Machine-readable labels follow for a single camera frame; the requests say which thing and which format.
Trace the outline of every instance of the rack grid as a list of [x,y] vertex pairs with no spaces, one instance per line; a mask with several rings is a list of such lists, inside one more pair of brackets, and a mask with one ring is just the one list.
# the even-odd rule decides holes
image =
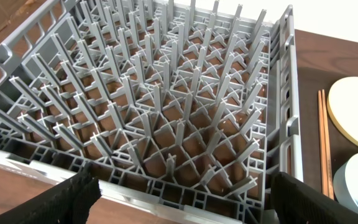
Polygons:
[[273,25],[218,5],[48,0],[0,45],[0,167],[57,183],[90,163],[156,215],[260,223],[270,177],[303,178],[292,7]]

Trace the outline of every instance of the dish rack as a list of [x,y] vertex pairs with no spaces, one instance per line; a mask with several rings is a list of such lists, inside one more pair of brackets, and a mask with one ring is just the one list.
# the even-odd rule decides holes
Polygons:
[[0,45],[0,168],[90,164],[103,197],[163,218],[272,220],[271,176],[303,180],[292,6],[218,4],[46,1]]

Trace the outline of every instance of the wooden countertop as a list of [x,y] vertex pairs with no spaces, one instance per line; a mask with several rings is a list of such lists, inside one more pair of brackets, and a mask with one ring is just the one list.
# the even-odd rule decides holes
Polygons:
[[[16,18],[0,32],[0,42],[44,1],[27,9],[28,14]],[[338,79],[358,76],[358,43],[334,39],[296,30],[296,54],[300,87],[301,140],[304,181],[321,191],[319,164],[317,91]],[[338,134],[329,122],[333,174],[358,148]],[[0,169],[0,213],[35,197],[51,185]],[[170,223],[140,210],[100,199],[91,208],[88,223]]]

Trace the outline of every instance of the chopstick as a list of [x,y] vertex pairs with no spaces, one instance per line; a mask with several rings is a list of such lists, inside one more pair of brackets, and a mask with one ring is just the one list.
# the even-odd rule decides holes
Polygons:
[[320,134],[320,164],[321,164],[321,189],[328,197],[328,179],[327,179],[327,159],[326,159],[326,140],[324,131],[323,102],[321,99],[321,90],[318,91],[318,124]]
[[326,104],[326,93],[324,90],[322,91],[321,98],[323,100],[324,133],[325,133],[325,141],[326,141],[328,197],[334,199],[333,172],[331,168],[331,146],[329,145],[327,104]]
[[324,90],[318,91],[318,118],[322,191],[325,196],[334,199],[333,174],[331,171],[331,147],[329,145],[326,94]]

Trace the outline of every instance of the wooden table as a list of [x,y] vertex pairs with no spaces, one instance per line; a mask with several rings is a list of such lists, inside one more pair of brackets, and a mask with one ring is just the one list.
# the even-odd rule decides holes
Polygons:
[[[44,1],[37,1],[28,14],[16,18],[0,32],[0,42]],[[303,175],[306,184],[321,191],[317,91],[326,92],[338,79],[358,76],[358,43],[296,31],[296,54],[300,90]],[[333,174],[358,147],[344,138],[329,122]],[[0,213],[35,197],[51,185],[0,169]],[[92,207],[89,223],[170,223],[140,210],[100,199]]]

